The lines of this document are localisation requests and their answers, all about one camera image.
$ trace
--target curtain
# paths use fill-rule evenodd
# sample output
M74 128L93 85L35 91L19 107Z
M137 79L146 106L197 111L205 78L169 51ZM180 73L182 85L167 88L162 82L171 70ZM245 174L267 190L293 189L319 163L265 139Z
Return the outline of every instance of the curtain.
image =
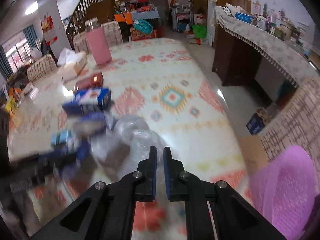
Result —
M4 79L7 79L13 74L9 61L4 53L3 47L0 46L0 72Z
M29 44L30 48L31 48L31 47L36 48L36 47L37 47L37 45L36 45L36 39L37 39L38 37L37 37L37 34L36 34L36 32L35 32L35 29L34 29L33 25L25 28L25 29L23 30L23 33L24 33L24 35L25 35L26 38L27 38L27 41L28 41L28 44Z

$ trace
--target pink bottle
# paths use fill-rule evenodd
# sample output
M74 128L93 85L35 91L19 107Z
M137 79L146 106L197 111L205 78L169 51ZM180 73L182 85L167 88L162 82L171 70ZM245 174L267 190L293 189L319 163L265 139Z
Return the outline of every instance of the pink bottle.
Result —
M97 18L85 22L87 42L97 65L109 63L112 60L110 49L101 25Z

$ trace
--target patterned tablecloth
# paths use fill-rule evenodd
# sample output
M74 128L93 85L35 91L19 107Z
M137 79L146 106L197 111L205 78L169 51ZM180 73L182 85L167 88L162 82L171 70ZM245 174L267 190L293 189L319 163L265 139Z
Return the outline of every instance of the patterned tablecloth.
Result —
M223 28L231 31L232 35L244 40L258 51L265 52L262 53L264 57L276 67L280 66L280 71L285 77L288 78L286 75L288 73L298 85L307 76L319 75L303 56L285 42L256 26L226 15L221 6L216 6L216 20Z
M183 162L185 170L202 180L226 180L250 201L242 155L213 89L186 48L171 39L152 39L111 47L113 61L97 67L91 55L81 76L102 71L112 90L112 113L137 114L159 133ZM40 80L33 100L27 98L11 123L11 160L50 148L52 133L70 127L61 103L70 100L76 81L65 85L55 74ZM70 181L52 179L29 195L44 225L96 181L110 180L92 163ZM153 203L137 203L133 239L186 239L184 203L169 203L159 191Z

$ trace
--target red box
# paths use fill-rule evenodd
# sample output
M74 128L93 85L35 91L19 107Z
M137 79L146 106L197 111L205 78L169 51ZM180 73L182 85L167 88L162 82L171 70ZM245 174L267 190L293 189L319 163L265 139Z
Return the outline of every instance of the red box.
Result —
M78 81L73 88L73 92L76 93L79 90L102 87L103 85L103 75L102 73L94 73L92 76L84 78Z

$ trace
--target orange bag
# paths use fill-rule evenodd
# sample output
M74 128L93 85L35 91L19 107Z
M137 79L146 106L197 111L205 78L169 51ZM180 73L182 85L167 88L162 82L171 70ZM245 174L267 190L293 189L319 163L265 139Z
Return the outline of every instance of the orange bag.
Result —
M126 22L128 25L133 23L131 13L124 13L124 17L122 14L115 14L115 20L117 22Z

